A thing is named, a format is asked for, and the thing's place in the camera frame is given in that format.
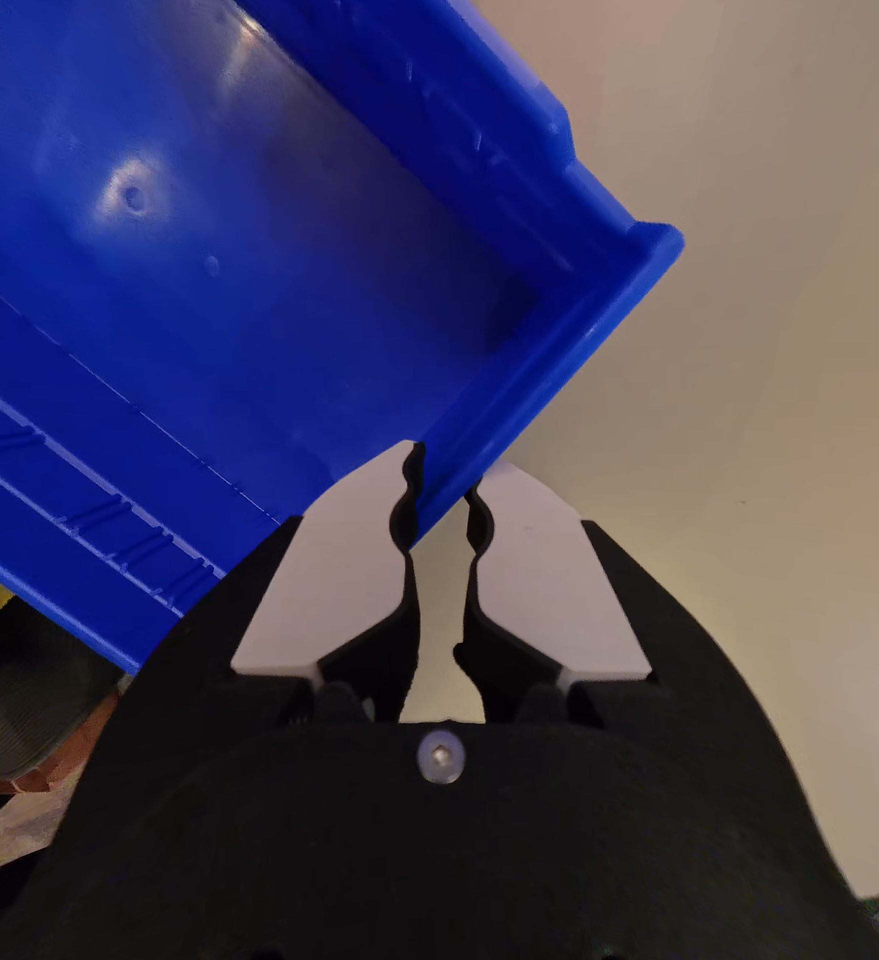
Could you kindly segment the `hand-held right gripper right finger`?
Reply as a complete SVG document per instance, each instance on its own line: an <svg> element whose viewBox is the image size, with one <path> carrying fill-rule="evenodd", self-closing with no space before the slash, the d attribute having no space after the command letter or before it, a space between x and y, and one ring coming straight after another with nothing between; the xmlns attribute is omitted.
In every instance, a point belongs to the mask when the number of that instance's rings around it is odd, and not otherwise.
<svg viewBox="0 0 879 960"><path fill-rule="evenodd" d="M485 722L515 721L535 689L564 703L580 683L652 677L577 510L510 462L496 462L466 501L474 557L454 659Z"/></svg>

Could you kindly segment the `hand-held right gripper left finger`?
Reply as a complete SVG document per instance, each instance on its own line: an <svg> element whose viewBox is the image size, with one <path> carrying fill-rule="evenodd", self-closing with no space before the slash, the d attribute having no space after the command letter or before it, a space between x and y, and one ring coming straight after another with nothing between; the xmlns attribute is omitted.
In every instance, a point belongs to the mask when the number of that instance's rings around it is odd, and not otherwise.
<svg viewBox="0 0 879 960"><path fill-rule="evenodd" d="M240 676L342 683L397 721L419 664L411 557L425 444L401 440L305 511L232 656Z"/></svg>

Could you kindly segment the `blue plastic bin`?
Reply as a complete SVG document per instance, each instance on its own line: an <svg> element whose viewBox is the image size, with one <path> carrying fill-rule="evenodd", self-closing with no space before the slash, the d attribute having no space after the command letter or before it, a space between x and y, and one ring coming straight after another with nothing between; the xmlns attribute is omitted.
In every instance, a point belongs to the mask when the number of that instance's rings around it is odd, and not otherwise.
<svg viewBox="0 0 879 960"><path fill-rule="evenodd" d="M0 583L134 674L399 441L426 532L684 246L469 2L0 1Z"/></svg>

